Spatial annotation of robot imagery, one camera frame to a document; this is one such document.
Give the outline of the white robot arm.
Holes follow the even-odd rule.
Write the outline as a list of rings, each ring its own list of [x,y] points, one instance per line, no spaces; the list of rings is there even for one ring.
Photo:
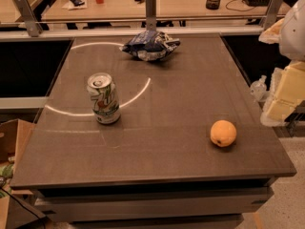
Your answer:
[[[298,0],[283,19],[259,35],[259,41],[277,43],[279,52],[291,60],[272,74],[260,117],[265,126],[279,126],[305,100],[305,0]]]

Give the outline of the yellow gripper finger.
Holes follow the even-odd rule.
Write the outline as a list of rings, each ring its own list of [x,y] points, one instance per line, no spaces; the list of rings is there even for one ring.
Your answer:
[[[274,44],[279,42],[280,29],[284,22],[284,19],[280,19],[270,26],[267,30],[261,33],[258,37],[260,42],[266,44]]]
[[[304,100],[305,63],[292,61],[283,70],[275,68],[260,122],[268,127],[282,125]]]

